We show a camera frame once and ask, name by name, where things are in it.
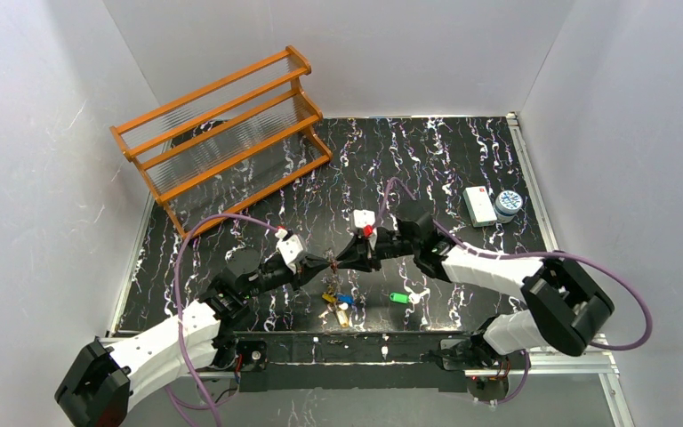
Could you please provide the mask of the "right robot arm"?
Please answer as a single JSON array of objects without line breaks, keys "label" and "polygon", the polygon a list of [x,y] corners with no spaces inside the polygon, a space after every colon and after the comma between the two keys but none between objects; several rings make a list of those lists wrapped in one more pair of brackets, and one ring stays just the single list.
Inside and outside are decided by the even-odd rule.
[{"label": "right robot arm", "polygon": [[550,346],[580,356],[614,313],[612,300],[579,262],[552,252],[488,254],[455,239],[417,201],[401,204],[394,230],[378,227],[374,212],[350,216],[351,241],[336,256],[339,269],[370,272],[382,261],[412,256],[427,277],[477,285],[519,299],[525,309],[486,320],[469,338],[441,355],[486,366],[515,351]]}]

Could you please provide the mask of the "loose green key tag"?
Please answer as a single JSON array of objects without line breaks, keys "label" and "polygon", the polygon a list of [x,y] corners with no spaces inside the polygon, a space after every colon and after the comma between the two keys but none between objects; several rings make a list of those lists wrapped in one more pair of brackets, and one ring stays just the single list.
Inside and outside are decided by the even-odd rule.
[{"label": "loose green key tag", "polygon": [[420,294],[404,294],[397,292],[390,293],[389,298],[392,302],[398,304],[418,304],[422,300]]}]

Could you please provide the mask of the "yellow key tag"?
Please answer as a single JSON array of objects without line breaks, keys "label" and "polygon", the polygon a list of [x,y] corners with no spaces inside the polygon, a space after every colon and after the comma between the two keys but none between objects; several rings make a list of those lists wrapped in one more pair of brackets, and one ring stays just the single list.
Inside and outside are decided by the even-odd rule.
[{"label": "yellow key tag", "polygon": [[342,299],[342,296],[340,294],[324,293],[322,294],[322,298],[325,302],[325,310],[319,317],[325,318],[329,315],[333,315],[341,328],[349,327],[350,320],[347,313],[349,304]]}]

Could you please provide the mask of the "orange wooden shelf rack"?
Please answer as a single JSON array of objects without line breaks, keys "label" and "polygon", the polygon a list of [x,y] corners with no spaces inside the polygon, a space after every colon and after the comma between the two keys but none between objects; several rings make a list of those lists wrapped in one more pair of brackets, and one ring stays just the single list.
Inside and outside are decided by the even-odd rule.
[{"label": "orange wooden shelf rack", "polygon": [[219,224],[333,159],[315,132],[323,113],[286,46],[265,59],[109,128],[182,237]]}]

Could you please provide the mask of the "white green small box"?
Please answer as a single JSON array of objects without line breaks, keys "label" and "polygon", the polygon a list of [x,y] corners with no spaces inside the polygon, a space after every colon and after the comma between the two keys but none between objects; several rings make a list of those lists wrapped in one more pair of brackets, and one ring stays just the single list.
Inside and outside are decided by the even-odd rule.
[{"label": "white green small box", "polygon": [[468,187],[462,195],[468,209],[471,225],[474,228],[496,224],[497,216],[486,186]]}]

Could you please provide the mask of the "blue white round tin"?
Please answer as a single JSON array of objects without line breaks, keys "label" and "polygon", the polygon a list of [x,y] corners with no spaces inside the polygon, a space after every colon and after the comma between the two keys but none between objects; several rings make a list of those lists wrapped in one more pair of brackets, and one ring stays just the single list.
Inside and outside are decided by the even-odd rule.
[{"label": "blue white round tin", "polygon": [[524,204],[523,198],[513,190],[500,192],[494,200],[494,213],[499,223],[511,222]]}]

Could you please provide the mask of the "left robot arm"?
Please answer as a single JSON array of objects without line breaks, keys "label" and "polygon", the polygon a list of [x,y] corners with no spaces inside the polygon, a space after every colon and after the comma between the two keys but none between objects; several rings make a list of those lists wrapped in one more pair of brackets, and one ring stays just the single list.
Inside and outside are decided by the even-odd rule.
[{"label": "left robot arm", "polygon": [[54,399],[75,426],[118,426],[152,392],[236,359],[233,329],[249,313],[250,299],[285,285],[298,289],[332,266],[314,254],[287,266],[281,254],[263,260],[254,250],[240,251],[181,314],[109,346],[86,344]]}]

